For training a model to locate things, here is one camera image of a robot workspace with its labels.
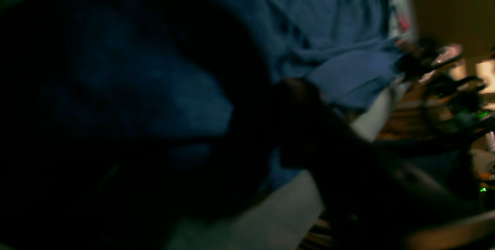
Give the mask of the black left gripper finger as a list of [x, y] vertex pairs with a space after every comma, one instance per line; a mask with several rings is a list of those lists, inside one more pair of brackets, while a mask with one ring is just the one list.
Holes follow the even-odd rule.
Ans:
[[494, 212], [360, 138], [305, 80], [277, 84], [280, 153], [311, 173], [336, 250], [487, 250]]

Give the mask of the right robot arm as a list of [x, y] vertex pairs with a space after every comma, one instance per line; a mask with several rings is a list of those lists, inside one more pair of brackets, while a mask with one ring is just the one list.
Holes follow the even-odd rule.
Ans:
[[463, 47], [450, 43], [439, 48], [396, 42], [405, 53], [399, 66], [404, 81], [421, 92], [399, 122], [407, 137], [472, 142], [494, 131], [494, 110], [482, 97], [488, 81], [476, 75], [456, 79], [451, 70], [463, 59]]

